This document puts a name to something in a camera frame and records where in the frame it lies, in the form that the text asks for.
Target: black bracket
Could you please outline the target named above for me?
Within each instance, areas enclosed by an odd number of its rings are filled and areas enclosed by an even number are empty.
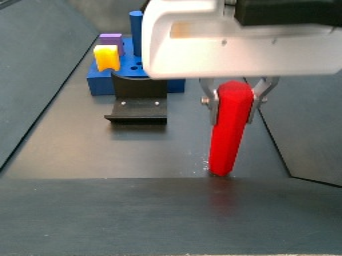
[[[115,103],[105,118],[121,124],[168,123],[168,80],[121,77],[113,73]]]

